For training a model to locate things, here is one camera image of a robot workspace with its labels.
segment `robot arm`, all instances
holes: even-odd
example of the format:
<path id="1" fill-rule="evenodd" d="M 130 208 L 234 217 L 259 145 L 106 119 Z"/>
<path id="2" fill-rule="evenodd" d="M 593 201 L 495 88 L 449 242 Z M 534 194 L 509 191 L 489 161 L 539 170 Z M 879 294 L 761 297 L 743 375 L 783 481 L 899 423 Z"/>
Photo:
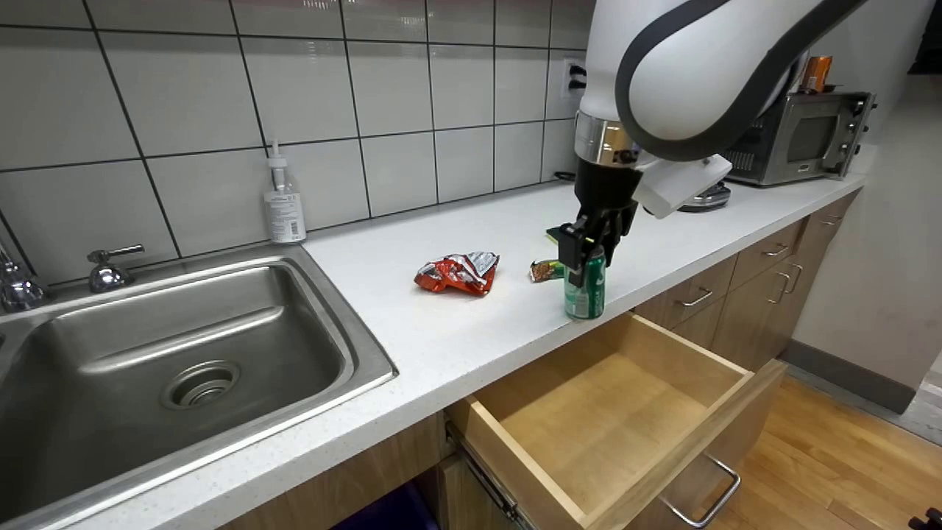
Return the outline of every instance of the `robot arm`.
<path id="1" fill-rule="evenodd" d="M 578 217 L 551 229 L 578 270 L 612 261 L 636 202 L 656 217 L 729 174 L 729 148 L 790 64 L 864 0 L 598 0 L 576 123 Z"/>

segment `wooden floor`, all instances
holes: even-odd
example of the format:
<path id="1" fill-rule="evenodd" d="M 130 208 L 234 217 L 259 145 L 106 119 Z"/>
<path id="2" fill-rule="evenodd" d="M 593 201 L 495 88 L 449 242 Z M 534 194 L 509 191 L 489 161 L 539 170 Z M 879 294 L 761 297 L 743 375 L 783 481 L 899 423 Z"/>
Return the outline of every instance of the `wooden floor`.
<path id="1" fill-rule="evenodd" d="M 942 507 L 942 448 L 785 378 L 715 530 L 907 530 Z"/>

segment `kitchen appliance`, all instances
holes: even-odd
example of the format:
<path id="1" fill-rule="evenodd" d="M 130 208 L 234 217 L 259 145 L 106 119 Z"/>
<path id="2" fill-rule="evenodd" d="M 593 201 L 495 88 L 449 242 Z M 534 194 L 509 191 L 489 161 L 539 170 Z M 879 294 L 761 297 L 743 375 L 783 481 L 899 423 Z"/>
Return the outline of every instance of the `kitchen appliance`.
<path id="1" fill-rule="evenodd" d="M 758 114 L 721 155 L 733 183 L 783 185 L 846 174 L 867 129 L 867 91 L 789 95 Z"/>

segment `open drawer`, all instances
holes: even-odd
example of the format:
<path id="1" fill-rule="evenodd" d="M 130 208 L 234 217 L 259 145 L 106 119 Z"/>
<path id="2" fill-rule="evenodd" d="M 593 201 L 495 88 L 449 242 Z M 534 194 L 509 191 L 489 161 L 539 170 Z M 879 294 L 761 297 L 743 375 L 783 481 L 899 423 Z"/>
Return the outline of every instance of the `open drawer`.
<path id="1" fill-rule="evenodd" d="M 609 530 L 652 503 L 779 375 L 624 316 L 456 404 L 449 420 L 533 526 Z"/>

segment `stainless steel sink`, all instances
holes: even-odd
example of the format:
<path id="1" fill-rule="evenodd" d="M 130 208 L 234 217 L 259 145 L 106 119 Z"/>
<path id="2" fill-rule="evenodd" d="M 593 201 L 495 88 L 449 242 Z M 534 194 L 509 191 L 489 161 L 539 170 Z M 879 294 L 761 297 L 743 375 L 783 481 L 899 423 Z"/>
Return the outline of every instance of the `stainless steel sink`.
<path id="1" fill-rule="evenodd" d="M 303 254 L 0 317 L 0 525 L 77 520 L 395 378 Z"/>

